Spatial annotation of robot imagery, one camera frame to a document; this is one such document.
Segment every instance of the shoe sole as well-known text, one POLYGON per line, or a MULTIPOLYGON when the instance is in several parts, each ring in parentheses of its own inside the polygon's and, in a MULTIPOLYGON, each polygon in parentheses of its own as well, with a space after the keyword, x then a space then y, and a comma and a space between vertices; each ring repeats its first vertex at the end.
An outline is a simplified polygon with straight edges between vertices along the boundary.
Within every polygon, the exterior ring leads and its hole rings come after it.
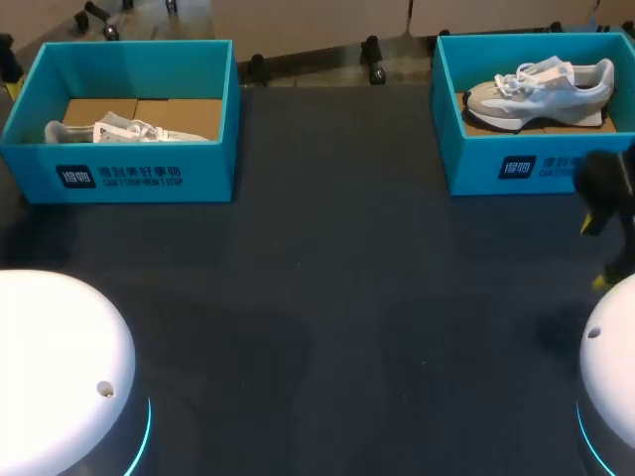
POLYGON ((493 126, 497 129, 503 131, 520 131, 525 125, 533 121, 534 119, 551 119, 553 121, 557 121, 561 124, 567 126, 576 126, 576 127, 598 127, 604 123, 602 117, 602 111, 596 111, 590 115, 582 115, 570 113, 568 111, 555 111, 553 114, 549 116, 545 115, 536 115, 524 117, 522 119, 503 119, 500 117, 490 117, 484 114, 479 114, 477 112, 472 111, 471 109, 466 109, 469 111, 469 114, 478 119, 479 121, 484 122, 490 126, 493 126))

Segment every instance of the teal box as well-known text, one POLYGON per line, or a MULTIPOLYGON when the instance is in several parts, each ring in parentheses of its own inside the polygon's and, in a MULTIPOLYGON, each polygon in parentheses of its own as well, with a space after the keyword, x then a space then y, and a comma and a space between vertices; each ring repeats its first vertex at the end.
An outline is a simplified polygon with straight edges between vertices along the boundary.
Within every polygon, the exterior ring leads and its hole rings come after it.
POLYGON ((635 50, 622 33, 439 37, 431 108, 452 195, 572 192, 572 172, 584 154, 622 152, 634 142, 635 50), (573 64, 613 61, 615 92, 608 113, 617 133, 580 128, 579 134, 467 136, 457 92, 552 56, 573 64))
POLYGON ((239 119, 231 42, 44 44, 9 116, 0 152, 32 203, 229 201, 239 119), (126 97, 222 99, 218 140, 43 144, 45 126, 63 120, 70 99, 126 97), (126 177, 126 171, 142 168, 142 177, 126 177))

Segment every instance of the sneaker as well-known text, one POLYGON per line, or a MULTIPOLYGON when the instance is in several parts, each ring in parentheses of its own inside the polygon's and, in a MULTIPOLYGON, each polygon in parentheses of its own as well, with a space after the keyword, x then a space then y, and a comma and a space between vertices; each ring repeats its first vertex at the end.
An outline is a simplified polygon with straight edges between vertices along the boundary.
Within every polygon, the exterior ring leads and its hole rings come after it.
POLYGON ((44 135, 47 144, 207 141, 194 134, 167 131, 143 121, 124 119, 114 112, 109 112, 92 126, 71 127, 52 121, 47 124, 44 135))
POLYGON ((521 64, 516 74, 496 74, 493 81, 472 87, 463 101, 471 115, 508 131, 538 117, 572 126, 601 126, 602 107, 613 93, 614 81, 609 59, 574 66, 552 57, 521 64))

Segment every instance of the cardboard shoe box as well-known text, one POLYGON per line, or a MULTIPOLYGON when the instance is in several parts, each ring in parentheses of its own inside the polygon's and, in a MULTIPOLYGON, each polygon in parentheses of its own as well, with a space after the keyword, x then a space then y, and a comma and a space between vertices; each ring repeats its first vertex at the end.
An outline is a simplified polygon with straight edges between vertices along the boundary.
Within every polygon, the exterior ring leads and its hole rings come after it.
POLYGON ((0 152, 33 203, 229 201, 239 114, 231 42, 45 44, 0 152), (44 144, 48 122, 108 111, 207 141, 44 144))
POLYGON ((635 50, 621 33, 439 37, 431 108, 452 195, 573 192, 572 175, 593 150, 623 152, 635 141, 635 50), (519 134, 492 132, 464 114, 463 92, 557 56, 573 64, 609 58, 615 90, 598 128, 540 121, 519 134))

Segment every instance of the shoelace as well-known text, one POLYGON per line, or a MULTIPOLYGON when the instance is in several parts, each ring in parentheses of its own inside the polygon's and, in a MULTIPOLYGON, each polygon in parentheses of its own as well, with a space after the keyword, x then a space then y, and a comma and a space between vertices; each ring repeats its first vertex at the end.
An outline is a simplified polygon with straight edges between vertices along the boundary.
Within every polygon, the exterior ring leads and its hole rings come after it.
POLYGON ((530 73, 525 72, 533 65, 532 62, 525 62, 518 66, 516 74, 506 74, 505 76, 496 74, 494 82, 496 82, 496 87, 501 94, 509 97, 521 89, 544 89, 543 84, 537 83, 530 73))
POLYGON ((150 124, 147 124, 143 121, 135 121, 131 123, 126 130, 130 132, 134 132, 135 134, 139 134, 139 142, 142 142, 146 136, 150 133, 155 136, 157 140, 165 139, 166 132, 161 127, 152 127, 150 124))

